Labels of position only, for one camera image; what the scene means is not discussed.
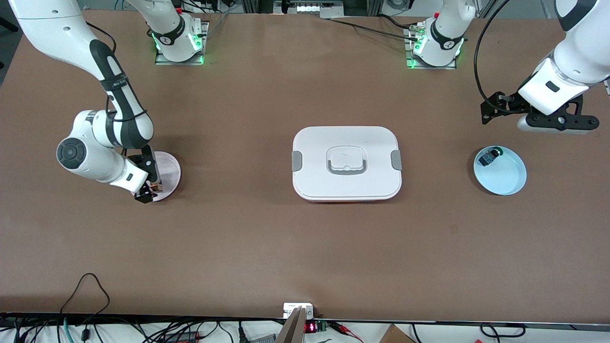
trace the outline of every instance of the black plug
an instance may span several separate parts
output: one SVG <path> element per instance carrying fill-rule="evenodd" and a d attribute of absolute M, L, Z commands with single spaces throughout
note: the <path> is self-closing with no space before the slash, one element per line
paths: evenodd
<path fill-rule="evenodd" d="M 89 339 L 90 334 L 91 334 L 91 332 L 89 331 L 89 329 L 82 330 L 81 341 L 85 342 L 87 339 Z"/>
<path fill-rule="evenodd" d="M 248 343 L 248 338 L 246 338 L 246 334 L 243 332 L 242 322 L 239 322 L 239 343 Z"/>
<path fill-rule="evenodd" d="M 344 334 L 345 336 L 349 336 L 348 334 L 346 334 L 344 331 L 341 330 L 341 325 L 337 322 L 327 322 L 328 323 L 328 327 L 330 327 L 331 329 L 335 330 L 336 332 L 340 333 L 340 334 Z"/>

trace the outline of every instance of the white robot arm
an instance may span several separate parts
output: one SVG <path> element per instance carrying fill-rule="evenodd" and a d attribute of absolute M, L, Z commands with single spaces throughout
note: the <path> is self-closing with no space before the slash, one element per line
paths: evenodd
<path fill-rule="evenodd" d="M 440 12 L 423 22 L 424 35 L 413 53 L 432 66 L 448 65 L 458 54 L 475 14 L 472 0 L 443 0 Z"/>
<path fill-rule="evenodd" d="M 528 113 L 519 120 L 522 131 L 585 134 L 598 127 L 597 118 L 580 115 L 582 94 L 610 78 L 610 1 L 555 0 L 561 41 L 536 67 L 516 94 L 492 96 L 492 104 L 508 106 L 508 112 Z M 567 108 L 576 105 L 576 113 Z M 481 104 L 483 123 L 502 113 Z"/>
<path fill-rule="evenodd" d="M 74 174 L 130 190 L 142 202 L 151 201 L 154 195 L 146 181 L 160 183 L 148 146 L 153 124 L 112 50 L 93 35 L 75 0 L 9 2 L 35 48 L 94 75 L 116 108 L 79 113 L 70 135 L 57 147 L 57 160 Z M 144 155 L 125 159 L 114 148 L 138 149 Z"/>
<path fill-rule="evenodd" d="M 201 19 L 188 13 L 178 14 L 170 0 L 128 0 L 151 28 L 163 56 L 184 62 L 203 48 Z"/>

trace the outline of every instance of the small object in bowl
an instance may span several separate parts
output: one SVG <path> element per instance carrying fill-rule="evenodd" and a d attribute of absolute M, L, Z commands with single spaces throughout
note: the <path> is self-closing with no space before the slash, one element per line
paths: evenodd
<path fill-rule="evenodd" d="M 485 167 L 486 165 L 491 164 L 496 157 L 501 156 L 504 152 L 499 146 L 495 146 L 493 149 L 486 151 L 481 158 L 479 158 L 479 162 Z"/>

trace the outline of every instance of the cardboard box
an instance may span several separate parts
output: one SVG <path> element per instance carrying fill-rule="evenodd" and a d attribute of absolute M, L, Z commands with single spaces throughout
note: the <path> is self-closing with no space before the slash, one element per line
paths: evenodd
<path fill-rule="evenodd" d="M 396 325 L 390 324 L 379 343 L 415 343 L 415 341 L 404 334 Z"/>

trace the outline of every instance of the brown table surface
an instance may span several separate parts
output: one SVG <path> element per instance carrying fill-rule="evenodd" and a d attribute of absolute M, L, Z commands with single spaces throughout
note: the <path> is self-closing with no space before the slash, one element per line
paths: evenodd
<path fill-rule="evenodd" d="M 285 301 L 308 301 L 327 318 L 610 323 L 602 86 L 584 96 L 601 118 L 593 133 L 520 132 L 518 115 L 481 124 L 472 56 L 484 21 L 470 26 L 458 70 L 424 71 L 406 68 L 400 39 L 306 15 L 229 15 L 204 66 L 156 67 L 138 13 L 85 17 L 116 38 L 156 125 L 151 144 L 178 158 L 182 181 L 144 205 L 65 171 L 57 144 L 105 96 L 24 39 L 0 89 L 0 311 L 58 311 L 95 272 L 108 313 L 277 317 Z M 556 21 L 494 22 L 479 57 L 485 91 L 513 92 L 563 36 Z M 325 125 L 391 129 L 399 194 L 301 199 L 292 139 Z M 521 155 L 521 192 L 477 185 L 473 157 L 488 145 Z M 67 310 L 103 303 L 88 280 Z"/>

